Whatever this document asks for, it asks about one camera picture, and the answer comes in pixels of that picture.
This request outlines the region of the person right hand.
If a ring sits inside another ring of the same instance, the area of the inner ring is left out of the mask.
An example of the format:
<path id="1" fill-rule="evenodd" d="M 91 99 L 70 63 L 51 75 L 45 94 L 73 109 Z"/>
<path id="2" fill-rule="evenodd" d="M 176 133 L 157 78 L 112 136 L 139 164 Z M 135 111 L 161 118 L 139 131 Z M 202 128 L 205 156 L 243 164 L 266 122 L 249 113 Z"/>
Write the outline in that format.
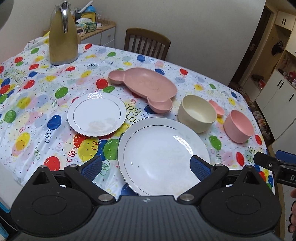
<path id="1" fill-rule="evenodd" d="M 288 226 L 288 231 L 290 233 L 294 233 L 295 230 L 296 230 L 296 203 L 295 203 L 295 200 L 294 202 L 292 203 L 292 206 L 291 206 L 291 214 L 289 216 L 289 226 Z"/>

